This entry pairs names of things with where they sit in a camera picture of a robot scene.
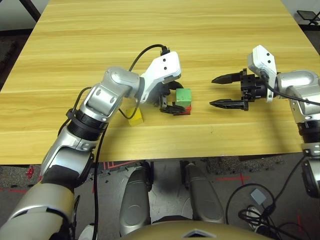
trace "yellow cube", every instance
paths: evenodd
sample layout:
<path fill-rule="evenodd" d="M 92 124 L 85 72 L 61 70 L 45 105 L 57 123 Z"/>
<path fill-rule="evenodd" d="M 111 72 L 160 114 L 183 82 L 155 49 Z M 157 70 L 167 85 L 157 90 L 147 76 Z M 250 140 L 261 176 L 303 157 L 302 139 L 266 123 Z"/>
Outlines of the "yellow cube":
<path fill-rule="evenodd" d="M 135 107 L 131 107 L 125 111 L 125 114 L 128 117 L 130 117 L 134 113 L 134 110 L 135 110 Z M 128 122 L 131 127 L 137 126 L 137 125 L 142 124 L 144 122 L 144 119 L 142 118 L 141 111 L 140 111 L 139 107 L 137 108 L 133 118 L 128 119 Z"/>

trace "wooden table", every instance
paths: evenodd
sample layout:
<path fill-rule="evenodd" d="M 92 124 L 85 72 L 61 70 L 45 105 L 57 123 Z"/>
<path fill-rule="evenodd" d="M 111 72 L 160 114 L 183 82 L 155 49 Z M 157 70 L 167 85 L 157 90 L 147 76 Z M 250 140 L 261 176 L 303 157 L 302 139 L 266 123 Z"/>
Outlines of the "wooden table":
<path fill-rule="evenodd" d="M 320 74 L 319 55 L 280 0 L 51 0 L 0 94 L 0 164 L 40 164 L 78 92 L 110 66 L 128 68 L 152 44 L 178 52 L 191 115 L 143 105 L 144 123 L 129 127 L 118 113 L 101 161 L 300 151 L 288 100 L 258 100 L 247 112 L 209 105 L 240 99 L 239 83 L 211 80 L 245 68 L 259 44 L 273 53 L 279 72 Z M 158 55 L 144 55 L 134 71 L 143 73 Z"/>

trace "electrical cable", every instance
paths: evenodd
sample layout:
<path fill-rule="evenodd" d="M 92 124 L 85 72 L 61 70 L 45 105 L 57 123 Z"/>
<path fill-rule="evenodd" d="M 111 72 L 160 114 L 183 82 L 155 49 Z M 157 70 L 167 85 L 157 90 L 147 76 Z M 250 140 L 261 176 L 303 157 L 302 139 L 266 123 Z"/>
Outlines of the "electrical cable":
<path fill-rule="evenodd" d="M 282 229 L 280 229 L 279 227 L 276 227 L 275 224 L 272 221 L 272 224 L 268 223 L 268 218 L 270 217 L 270 215 L 274 212 L 274 210 L 276 209 L 276 202 L 279 199 L 279 197 L 283 194 L 284 190 L 286 189 L 291 177 L 293 176 L 294 172 L 296 171 L 296 169 L 298 168 L 298 166 L 302 163 L 302 161 L 305 159 L 305 156 L 303 156 L 298 162 L 297 164 L 293 167 L 293 169 L 291 170 L 290 174 L 288 175 L 287 179 L 285 180 L 282 189 L 280 190 L 280 192 L 277 194 L 276 197 L 274 197 L 274 195 L 272 194 L 272 192 L 266 188 L 265 186 L 258 184 L 258 183 L 248 183 L 245 185 L 242 185 L 240 187 L 238 187 L 229 197 L 227 204 L 226 204 L 226 208 L 225 208 L 225 222 L 226 224 L 229 224 L 229 217 L 228 217 L 228 210 L 229 210 L 229 206 L 230 206 L 230 202 L 232 200 L 232 198 L 234 197 L 234 195 L 239 192 L 240 190 L 250 187 L 250 186 L 258 186 L 260 188 L 263 188 L 264 190 L 266 190 L 268 192 L 268 194 L 271 196 L 272 199 L 272 203 L 270 205 L 268 205 L 266 208 L 264 208 L 264 211 L 262 214 L 260 214 L 259 212 L 250 210 L 250 209 L 242 209 L 238 212 L 238 217 L 242 220 L 244 220 L 245 222 L 247 222 L 248 224 L 251 224 L 253 226 L 259 226 L 261 224 L 276 230 L 277 233 L 282 233 L 284 235 L 287 235 L 293 239 L 296 240 L 300 240 L 300 238 L 286 232 L 283 231 Z M 257 216 L 249 216 L 247 215 L 247 213 L 254 213 Z"/>
<path fill-rule="evenodd" d="M 147 51 L 149 51 L 150 49 L 154 49 L 154 48 L 167 48 L 166 46 L 162 45 L 162 44 L 153 44 L 151 46 L 146 47 L 145 49 L 143 49 L 138 56 L 136 56 L 135 60 L 133 61 L 133 63 L 131 64 L 131 66 L 129 67 L 129 72 L 132 71 L 132 69 L 134 69 L 136 63 L 138 62 L 138 60 L 142 57 L 143 54 L 145 54 Z"/>
<path fill-rule="evenodd" d="M 80 99 L 81 99 L 82 94 L 84 94 L 84 92 L 85 92 L 86 90 L 88 90 L 88 89 L 91 89 L 91 87 L 90 87 L 90 86 L 87 86 L 87 87 L 85 87 L 84 89 L 82 89 L 82 90 L 79 92 L 78 97 L 76 98 L 76 100 L 75 100 L 75 102 L 74 102 L 74 105 L 73 105 L 73 108 L 72 108 L 72 112 L 77 108 L 78 103 L 79 103 L 79 101 L 80 101 Z M 70 121 L 70 119 L 68 118 L 68 119 L 65 120 L 64 123 L 61 125 L 61 127 L 59 128 L 59 131 L 58 131 L 58 136 L 59 136 L 59 134 L 61 133 L 62 129 L 65 127 L 65 125 L 68 124 L 69 121 Z"/>
<path fill-rule="evenodd" d="M 72 222 L 72 240 L 76 239 L 76 227 L 77 227 L 77 209 L 80 201 L 80 195 L 76 196 L 73 205 L 73 222 Z"/>
<path fill-rule="evenodd" d="M 98 222 L 99 222 L 99 202 L 98 202 L 98 166 L 99 166 L 99 156 L 102 143 L 104 141 L 104 137 L 107 129 L 105 129 L 101 135 L 98 149 L 96 151 L 95 157 L 95 166 L 94 166 L 94 174 L 93 174 L 93 189 L 94 189 L 94 226 L 93 226 L 93 235 L 92 240 L 96 240 L 98 234 Z"/>
<path fill-rule="evenodd" d="M 306 236 L 308 237 L 308 239 L 311 240 L 311 237 L 310 237 L 308 231 L 307 231 L 303 226 L 299 225 L 298 223 L 295 223 L 295 222 L 285 222 L 285 223 L 280 224 L 277 228 L 280 229 L 280 228 L 282 228 L 283 226 L 289 225 L 289 224 L 297 225 L 299 228 L 301 228 L 301 229 L 304 231 L 304 233 L 306 234 Z"/>
<path fill-rule="evenodd" d="M 316 102 L 316 101 L 309 101 L 309 100 L 306 100 L 306 99 L 302 99 L 302 98 L 299 98 L 299 97 L 295 97 L 295 96 L 290 96 L 288 94 L 285 94 L 285 93 L 282 93 L 282 92 L 279 92 L 277 91 L 276 89 L 272 88 L 269 84 L 268 84 L 268 81 L 269 81 L 269 77 L 268 75 L 266 74 L 261 74 L 261 79 L 264 80 L 263 84 L 265 85 L 266 88 L 268 88 L 271 92 L 274 92 L 275 94 L 277 95 L 280 95 L 284 98 L 287 98 L 287 99 L 291 99 L 291 100 L 296 100 L 296 101 L 299 101 L 299 102 L 304 102 L 304 103 L 307 103 L 307 104 L 313 104 L 313 105 L 317 105 L 317 106 L 320 106 L 320 102 Z"/>
<path fill-rule="evenodd" d="M 266 209 L 263 203 L 261 203 L 261 206 L 263 207 L 263 210 Z M 268 219 L 270 219 L 270 222 L 272 223 L 272 225 L 273 225 L 274 227 L 276 227 L 276 225 L 275 225 L 274 221 L 272 220 L 271 216 L 268 216 L 267 220 L 268 220 Z M 281 237 L 281 235 L 280 235 L 280 233 L 279 233 L 278 230 L 276 230 L 276 234 L 278 235 L 279 239 L 282 240 L 282 237 Z"/>
<path fill-rule="evenodd" d="M 284 184 L 283 184 L 283 187 L 282 189 L 280 190 L 280 192 L 277 194 L 277 196 L 275 197 L 275 201 L 277 201 L 280 196 L 284 193 L 291 177 L 293 176 L 293 174 L 295 173 L 296 169 L 299 167 L 299 165 L 303 162 L 303 160 L 305 159 L 305 156 L 303 156 L 297 163 L 296 165 L 293 167 L 292 171 L 290 172 L 289 176 L 286 178 Z"/>
<path fill-rule="evenodd" d="M 145 49 L 143 49 L 139 54 L 138 56 L 136 56 L 136 58 L 134 59 L 133 63 L 131 64 L 131 66 L 129 67 L 129 72 L 132 71 L 132 69 L 134 69 L 136 63 L 138 62 L 138 60 L 142 57 L 143 54 L 145 54 L 147 51 L 149 51 L 150 49 L 154 49 L 154 48 L 161 48 L 161 54 L 166 54 L 169 52 L 169 49 L 165 46 L 165 45 L 162 45 L 162 44 L 154 44 L 154 45 L 151 45 L 151 46 L 148 46 L 146 47 Z M 138 110 L 138 107 L 139 107 L 139 104 L 140 104 L 140 100 L 141 100 L 141 96 L 139 96 L 139 98 L 137 99 L 137 102 L 136 102 L 136 105 L 134 107 L 134 111 L 133 113 L 131 114 L 131 116 L 127 116 L 120 108 L 119 108 L 119 112 L 126 118 L 126 119 L 132 119 L 137 110 Z"/>

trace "silver robot arm segment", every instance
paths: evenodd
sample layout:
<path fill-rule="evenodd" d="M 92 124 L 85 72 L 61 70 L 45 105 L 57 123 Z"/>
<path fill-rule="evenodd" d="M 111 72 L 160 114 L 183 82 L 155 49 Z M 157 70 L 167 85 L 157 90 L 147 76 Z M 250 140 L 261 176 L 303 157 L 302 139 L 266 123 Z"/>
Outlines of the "silver robot arm segment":
<path fill-rule="evenodd" d="M 0 239 L 69 239 L 74 188 L 86 180 L 94 160 L 92 152 L 123 97 L 142 99 L 144 103 L 153 87 L 173 81 L 180 74 L 176 52 L 154 59 L 141 77 L 121 67 L 110 67 L 79 109 L 67 112 L 70 123 L 63 127 L 44 157 L 41 182 L 21 199 L 1 227 Z"/>
<path fill-rule="evenodd" d="M 275 78 L 275 58 L 261 45 L 248 56 L 248 67 L 259 77 L 262 73 L 268 75 L 268 84 L 281 94 L 316 103 L 320 100 L 320 79 L 314 72 L 297 70 L 279 73 Z M 267 102 L 272 102 L 273 92 L 267 91 Z M 320 198 L 320 106 L 294 99 L 289 101 L 303 140 L 301 148 L 307 156 L 301 165 L 306 192 L 313 198 Z"/>

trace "gray floor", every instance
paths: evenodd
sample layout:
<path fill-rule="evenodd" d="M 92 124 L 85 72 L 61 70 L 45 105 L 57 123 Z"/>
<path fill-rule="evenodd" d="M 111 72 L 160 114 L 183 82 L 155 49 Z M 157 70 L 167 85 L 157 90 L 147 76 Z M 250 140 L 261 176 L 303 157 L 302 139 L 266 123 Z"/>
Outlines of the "gray floor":
<path fill-rule="evenodd" d="M 282 155 L 283 164 L 278 165 L 274 170 L 243 173 L 244 184 L 259 183 L 271 190 L 276 195 L 281 189 L 289 172 L 300 159 L 301 154 Z M 219 195 L 223 207 L 231 193 L 242 185 L 239 174 L 215 175 L 207 173 L 206 163 L 196 159 L 196 164 L 207 175 L 212 182 L 214 189 Z M 134 168 L 128 171 L 112 172 L 111 175 L 101 174 L 98 178 L 99 194 L 99 232 L 98 239 L 113 240 L 119 237 L 119 212 L 121 199 L 124 193 L 125 184 Z M 181 185 L 179 161 L 159 160 L 154 163 L 154 185 L 149 193 L 151 209 L 151 220 L 155 221 L 163 216 L 182 215 L 192 216 L 189 193 Z M 94 219 L 94 205 L 92 194 L 92 182 L 88 181 L 76 189 L 75 194 L 79 194 L 80 203 L 77 213 L 77 233 L 79 236 L 82 229 Z M 245 229 L 250 229 L 249 225 L 238 218 L 237 212 L 254 202 L 249 193 L 254 189 L 248 188 L 235 195 L 229 209 L 230 224 Z M 23 196 L 22 192 L 10 192 L 9 189 L 0 191 L 0 226 L 6 221 L 10 212 Z M 307 229 L 313 240 L 320 239 L 318 231 L 319 221 L 319 200 L 310 198 L 305 191 L 301 170 L 293 175 L 287 189 L 277 202 L 277 208 L 272 214 L 272 219 L 276 225 L 284 222 L 300 223 Z M 286 226 L 284 230 L 307 239 L 297 226 Z"/>

